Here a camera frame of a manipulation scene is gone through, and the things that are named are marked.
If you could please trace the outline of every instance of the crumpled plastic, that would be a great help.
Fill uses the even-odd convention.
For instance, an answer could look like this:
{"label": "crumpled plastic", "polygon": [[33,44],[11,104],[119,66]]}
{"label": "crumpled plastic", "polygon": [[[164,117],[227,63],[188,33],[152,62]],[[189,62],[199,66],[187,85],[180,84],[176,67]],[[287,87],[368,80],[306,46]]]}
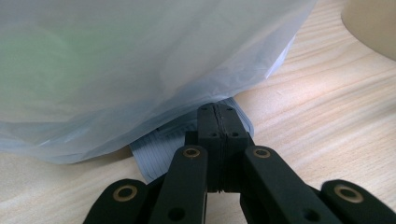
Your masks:
{"label": "crumpled plastic", "polygon": [[0,150],[83,161],[234,96],[272,73],[315,2],[1,1]]}

